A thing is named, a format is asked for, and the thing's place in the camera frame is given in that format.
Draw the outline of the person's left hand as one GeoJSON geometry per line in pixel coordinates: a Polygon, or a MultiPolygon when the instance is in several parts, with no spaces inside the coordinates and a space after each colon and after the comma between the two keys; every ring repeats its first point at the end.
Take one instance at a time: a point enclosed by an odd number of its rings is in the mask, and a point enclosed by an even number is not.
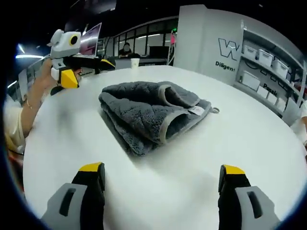
{"type": "Polygon", "coordinates": [[[35,79],[27,94],[27,102],[31,108],[40,106],[45,91],[55,87],[57,81],[51,76],[52,61],[47,58],[41,66],[41,74],[35,79]]]}

